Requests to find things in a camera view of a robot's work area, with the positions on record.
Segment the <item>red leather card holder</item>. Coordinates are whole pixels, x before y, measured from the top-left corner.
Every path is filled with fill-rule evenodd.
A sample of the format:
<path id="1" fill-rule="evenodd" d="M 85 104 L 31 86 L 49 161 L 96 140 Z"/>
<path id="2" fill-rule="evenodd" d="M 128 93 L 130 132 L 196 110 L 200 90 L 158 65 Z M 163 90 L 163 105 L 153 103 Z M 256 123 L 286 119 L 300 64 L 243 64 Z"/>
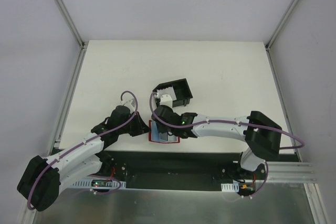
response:
<path id="1" fill-rule="evenodd" d="M 168 133 L 169 135 L 169 141 L 168 142 L 160 142 L 159 137 L 159 130 L 157 127 L 156 122 L 149 120 L 149 128 L 151 129 L 151 132 L 149 134 L 149 142 L 153 143 L 160 143 L 160 144 L 177 144 L 180 143 L 180 138 Z"/>

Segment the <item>black card box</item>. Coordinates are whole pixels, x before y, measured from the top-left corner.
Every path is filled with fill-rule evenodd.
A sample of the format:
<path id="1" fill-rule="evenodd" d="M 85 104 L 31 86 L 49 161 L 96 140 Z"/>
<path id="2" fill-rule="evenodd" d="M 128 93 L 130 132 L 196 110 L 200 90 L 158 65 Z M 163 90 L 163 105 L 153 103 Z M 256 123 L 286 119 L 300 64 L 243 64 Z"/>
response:
<path id="1" fill-rule="evenodd" d="M 186 78 L 160 83 L 152 91 L 156 106 L 187 106 L 193 98 Z"/>

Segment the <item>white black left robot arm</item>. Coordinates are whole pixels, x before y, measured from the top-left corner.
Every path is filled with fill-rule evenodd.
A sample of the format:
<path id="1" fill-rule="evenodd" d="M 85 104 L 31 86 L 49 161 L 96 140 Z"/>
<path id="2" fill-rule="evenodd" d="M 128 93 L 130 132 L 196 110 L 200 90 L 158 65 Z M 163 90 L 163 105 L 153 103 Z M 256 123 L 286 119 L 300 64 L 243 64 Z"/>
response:
<path id="1" fill-rule="evenodd" d="M 112 178 L 115 164 L 105 149 L 120 135 L 131 137 L 150 132 L 139 112 L 124 105 L 117 106 L 103 122 L 76 145 L 54 155 L 33 157 L 17 186 L 27 200 L 29 210 L 44 211 L 67 187 L 89 175 Z"/>

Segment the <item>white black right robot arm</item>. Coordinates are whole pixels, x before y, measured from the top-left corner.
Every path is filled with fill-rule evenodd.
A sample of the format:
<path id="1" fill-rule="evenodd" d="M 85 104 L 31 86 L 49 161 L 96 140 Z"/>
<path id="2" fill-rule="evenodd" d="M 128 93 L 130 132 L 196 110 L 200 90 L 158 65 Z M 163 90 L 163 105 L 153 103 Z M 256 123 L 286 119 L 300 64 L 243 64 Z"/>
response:
<path id="1" fill-rule="evenodd" d="M 177 137 L 222 137 L 242 141 L 248 149 L 242 152 L 236 173 L 242 179 L 250 178 L 258 166 L 279 156 L 282 128 L 259 111 L 234 119 L 216 118 L 197 113 L 175 113 L 167 105 L 152 111 L 160 133 Z"/>

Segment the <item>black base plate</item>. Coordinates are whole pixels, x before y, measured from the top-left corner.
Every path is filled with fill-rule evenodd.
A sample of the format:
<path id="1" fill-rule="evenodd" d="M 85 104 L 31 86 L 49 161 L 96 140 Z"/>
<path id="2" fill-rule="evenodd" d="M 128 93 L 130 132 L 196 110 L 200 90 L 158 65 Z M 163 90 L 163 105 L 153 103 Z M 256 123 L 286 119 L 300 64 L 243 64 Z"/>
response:
<path id="1" fill-rule="evenodd" d="M 222 184 L 263 181 L 266 168 L 240 167 L 237 153 L 101 151 L 98 172 L 126 183 L 127 189 L 219 191 Z"/>

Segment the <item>left aluminium frame post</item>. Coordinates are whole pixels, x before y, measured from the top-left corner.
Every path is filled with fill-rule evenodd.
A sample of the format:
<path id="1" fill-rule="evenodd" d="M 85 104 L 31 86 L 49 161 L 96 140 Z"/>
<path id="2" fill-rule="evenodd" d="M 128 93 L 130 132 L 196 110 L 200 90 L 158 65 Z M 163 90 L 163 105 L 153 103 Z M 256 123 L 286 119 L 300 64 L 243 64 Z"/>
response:
<path id="1" fill-rule="evenodd" d="M 63 0 L 54 0 L 59 12 L 61 13 L 66 25 L 68 26 L 71 34 L 73 35 L 74 39 L 76 40 L 77 44 L 80 48 L 83 48 L 86 45 L 86 42 L 83 40 L 82 36 L 80 35 L 69 11 L 66 7 Z"/>

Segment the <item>aluminium frame post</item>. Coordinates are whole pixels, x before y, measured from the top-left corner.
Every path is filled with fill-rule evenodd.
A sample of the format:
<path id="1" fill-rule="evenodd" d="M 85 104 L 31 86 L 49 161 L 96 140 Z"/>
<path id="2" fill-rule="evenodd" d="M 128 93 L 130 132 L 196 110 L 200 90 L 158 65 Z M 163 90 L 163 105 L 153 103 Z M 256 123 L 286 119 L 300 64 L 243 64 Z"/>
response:
<path id="1" fill-rule="evenodd" d="M 82 36 L 80 35 L 69 11 L 66 7 L 63 0 L 54 0 L 59 12 L 61 13 L 66 25 L 68 26 L 71 34 L 73 35 L 74 39 L 76 40 L 77 44 L 80 48 L 83 48 L 86 45 L 86 42 L 83 40 Z"/>
<path id="2" fill-rule="evenodd" d="M 265 43 L 266 51 L 269 51 L 273 44 L 275 43 L 276 39 L 280 35 L 281 31 L 284 29 L 286 23 L 289 21 L 291 15 L 294 13 L 295 9 L 297 8 L 298 4 L 301 0 L 291 0 L 288 7 L 286 8 L 284 14 L 282 15 L 279 23 L 277 24 L 274 32 L 271 34 L 269 40 Z"/>

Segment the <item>aluminium front rail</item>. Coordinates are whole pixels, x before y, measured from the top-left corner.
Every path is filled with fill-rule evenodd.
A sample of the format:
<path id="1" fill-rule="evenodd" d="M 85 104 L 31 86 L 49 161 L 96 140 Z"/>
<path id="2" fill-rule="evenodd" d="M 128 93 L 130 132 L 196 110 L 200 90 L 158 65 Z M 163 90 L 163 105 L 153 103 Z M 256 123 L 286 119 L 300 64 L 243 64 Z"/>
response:
<path id="1" fill-rule="evenodd" d="M 307 162 L 269 162 L 267 182 L 316 184 L 313 166 Z"/>

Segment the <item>right aluminium frame post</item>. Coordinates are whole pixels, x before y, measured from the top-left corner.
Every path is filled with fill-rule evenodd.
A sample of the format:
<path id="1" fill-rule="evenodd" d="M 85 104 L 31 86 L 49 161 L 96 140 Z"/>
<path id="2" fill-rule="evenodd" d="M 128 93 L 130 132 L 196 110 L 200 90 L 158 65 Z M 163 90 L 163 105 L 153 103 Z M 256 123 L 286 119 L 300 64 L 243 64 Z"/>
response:
<path id="1" fill-rule="evenodd" d="M 273 44 L 275 43 L 276 39 L 280 35 L 281 31 L 284 29 L 286 23 L 289 21 L 291 15 L 294 13 L 295 9 L 297 8 L 298 4 L 301 0 L 291 0 L 288 7 L 286 8 L 284 14 L 282 15 L 279 23 L 277 24 L 274 32 L 271 34 L 269 40 L 265 43 L 266 51 L 269 51 Z"/>

